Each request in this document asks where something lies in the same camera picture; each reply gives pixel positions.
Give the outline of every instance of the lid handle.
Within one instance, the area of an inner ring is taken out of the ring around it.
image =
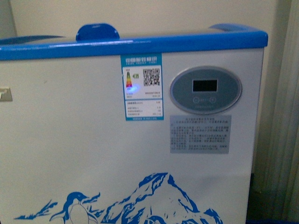
[[[106,23],[86,24],[79,29],[76,35],[76,41],[119,38],[117,30]]]

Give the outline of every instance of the qr code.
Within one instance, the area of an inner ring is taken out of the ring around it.
[[[143,69],[144,86],[160,85],[160,69]]]

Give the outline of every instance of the oval control panel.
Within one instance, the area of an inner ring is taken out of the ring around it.
[[[228,70],[204,66],[180,73],[171,83],[173,103],[184,111],[211,114],[228,109],[242,92],[240,79]]]

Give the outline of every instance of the label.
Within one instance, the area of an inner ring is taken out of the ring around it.
[[[228,154],[231,115],[170,116],[170,152]]]
[[[162,55],[121,56],[126,120],[163,120]]]

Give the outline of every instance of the curtain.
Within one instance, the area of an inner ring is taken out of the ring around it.
[[[269,133],[269,147],[257,153],[263,171],[255,176],[263,218],[299,222],[299,0],[291,4]]]

